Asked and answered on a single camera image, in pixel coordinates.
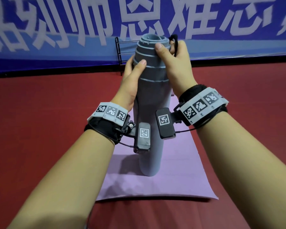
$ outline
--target fingernail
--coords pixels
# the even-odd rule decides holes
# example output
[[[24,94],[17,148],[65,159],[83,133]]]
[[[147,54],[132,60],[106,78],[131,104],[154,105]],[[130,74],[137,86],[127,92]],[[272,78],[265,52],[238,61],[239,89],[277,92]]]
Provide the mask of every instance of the fingernail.
[[[145,64],[146,64],[146,60],[145,60],[145,59],[142,59],[142,60],[140,61],[140,63],[143,64],[143,65],[145,65]]]
[[[160,50],[161,48],[162,48],[162,44],[161,43],[156,43],[155,49],[156,50]]]

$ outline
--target finger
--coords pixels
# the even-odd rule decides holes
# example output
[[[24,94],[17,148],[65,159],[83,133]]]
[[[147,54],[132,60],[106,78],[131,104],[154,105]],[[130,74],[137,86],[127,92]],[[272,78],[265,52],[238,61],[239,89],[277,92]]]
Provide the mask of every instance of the finger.
[[[134,55],[130,57],[130,59],[126,62],[123,79],[129,76],[130,73],[132,72],[133,58],[134,58]]]
[[[146,67],[146,60],[142,59],[132,70],[130,77],[132,77],[135,80],[138,80],[142,72],[144,71]]]
[[[175,59],[169,50],[165,48],[161,43],[156,43],[155,50],[158,54],[158,56],[162,59],[165,66],[169,66],[170,63]]]
[[[189,56],[186,44],[183,40],[178,41],[178,50],[176,57],[183,57],[183,56]]]
[[[173,55],[175,54],[175,42],[170,41],[170,53]]]

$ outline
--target blue banner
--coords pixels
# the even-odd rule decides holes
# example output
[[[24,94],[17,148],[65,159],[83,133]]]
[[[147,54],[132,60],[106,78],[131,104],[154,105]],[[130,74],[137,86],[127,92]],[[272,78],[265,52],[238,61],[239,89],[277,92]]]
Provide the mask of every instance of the blue banner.
[[[0,72],[117,64],[114,38],[146,33],[191,59],[285,55],[286,0],[0,0]]]

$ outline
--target forearm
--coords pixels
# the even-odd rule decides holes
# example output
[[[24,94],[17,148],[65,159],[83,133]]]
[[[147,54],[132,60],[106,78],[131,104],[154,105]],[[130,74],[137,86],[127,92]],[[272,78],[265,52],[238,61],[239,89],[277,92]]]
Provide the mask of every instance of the forearm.
[[[80,228],[103,184],[114,145],[85,131],[31,193],[9,228]]]
[[[219,180],[252,228],[286,228],[286,166],[229,114],[197,130]]]

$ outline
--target red carpet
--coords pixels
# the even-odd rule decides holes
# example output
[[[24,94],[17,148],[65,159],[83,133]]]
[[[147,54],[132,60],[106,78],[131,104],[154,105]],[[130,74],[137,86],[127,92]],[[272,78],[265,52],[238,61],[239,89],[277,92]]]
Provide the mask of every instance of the red carpet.
[[[227,98],[229,113],[286,164],[286,63],[193,71],[199,83]],[[0,79],[0,229],[82,133],[97,105],[110,101],[120,79],[119,73]],[[90,228],[249,228],[192,134],[220,200],[98,203]]]

